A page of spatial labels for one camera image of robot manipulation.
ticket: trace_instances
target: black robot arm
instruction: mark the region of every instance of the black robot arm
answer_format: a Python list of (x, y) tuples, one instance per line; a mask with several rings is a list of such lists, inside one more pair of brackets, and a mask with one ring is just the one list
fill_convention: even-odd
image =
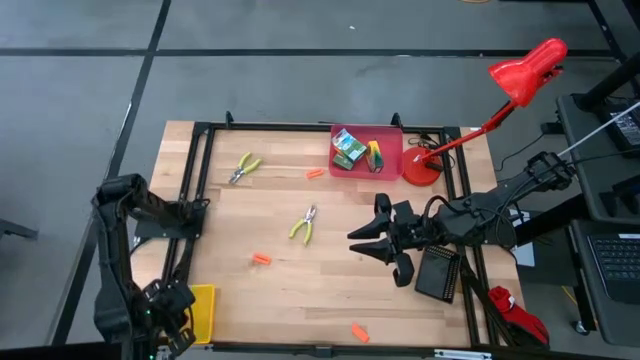
[(184, 312), (195, 298), (183, 279), (154, 280), (144, 289), (133, 281), (129, 261), (128, 216), (165, 229), (188, 227), (208, 202), (166, 202), (148, 191), (137, 174), (106, 180), (92, 200), (99, 224), (98, 251), (102, 287), (94, 322), (107, 343), (122, 344), (122, 359), (153, 359), (162, 331), (172, 356), (195, 340), (184, 330)]
[[(377, 239), (385, 233), (386, 238), (354, 244), (349, 249), (385, 264), (395, 262), (393, 277), (396, 285), (406, 286), (413, 278), (414, 268), (403, 250), (422, 250), (425, 246), (446, 244), (507, 246), (509, 244), (501, 244), (498, 236), (487, 231), (503, 217), (506, 207), (532, 192), (566, 189), (574, 173), (574, 168), (555, 153), (542, 152), (531, 158), (520, 174), (486, 193), (473, 193), (450, 203), (439, 195), (434, 196), (427, 202), (422, 215), (414, 214), (409, 201), (391, 205), (386, 194), (377, 194), (374, 220), (347, 237)], [(429, 217), (429, 209), (436, 200), (444, 204), (434, 216)]]

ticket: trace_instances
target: red cloth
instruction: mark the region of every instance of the red cloth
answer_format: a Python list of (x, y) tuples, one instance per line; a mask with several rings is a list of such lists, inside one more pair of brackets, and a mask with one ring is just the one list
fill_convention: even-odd
[(542, 343), (549, 344), (549, 332), (542, 321), (516, 305), (516, 301), (509, 293), (509, 290), (496, 286), (489, 290), (489, 298), (508, 323), (518, 325)]

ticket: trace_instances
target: lamp shade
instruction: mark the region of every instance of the lamp shade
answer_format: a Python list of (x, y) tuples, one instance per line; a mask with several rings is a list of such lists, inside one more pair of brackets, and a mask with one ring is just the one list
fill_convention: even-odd
[(507, 60), (489, 67), (489, 74), (517, 105), (529, 105), (540, 87), (559, 70), (557, 66), (567, 55), (567, 44), (560, 39), (548, 39), (524, 58)]

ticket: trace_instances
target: red desk lamp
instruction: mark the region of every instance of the red desk lamp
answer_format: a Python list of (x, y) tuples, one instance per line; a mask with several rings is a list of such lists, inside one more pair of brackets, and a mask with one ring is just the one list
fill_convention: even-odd
[(414, 147), (402, 155), (404, 174), (417, 186), (433, 184), (443, 171), (441, 154), (480, 135), (496, 129), (515, 110), (529, 105), (536, 91), (562, 72), (558, 65), (567, 55), (567, 45), (560, 39), (548, 39), (520, 60), (503, 61), (489, 67), (489, 75), (507, 93), (510, 100), (479, 130), (435, 150)]

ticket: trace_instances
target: red tray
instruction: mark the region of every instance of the red tray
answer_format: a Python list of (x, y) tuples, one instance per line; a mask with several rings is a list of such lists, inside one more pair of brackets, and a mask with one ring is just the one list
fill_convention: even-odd
[(377, 140), (378, 145), (380, 145), (384, 167), (379, 173), (370, 172), (367, 160), (363, 156), (356, 161), (351, 170), (345, 170), (333, 163), (336, 149), (329, 141), (329, 172), (331, 175), (387, 181), (396, 180), (402, 175), (404, 171), (402, 164), (402, 151), (404, 148), (402, 130), (384, 126), (333, 125), (331, 126), (331, 137), (333, 138), (342, 129), (346, 129), (349, 134), (365, 146), (369, 141)]

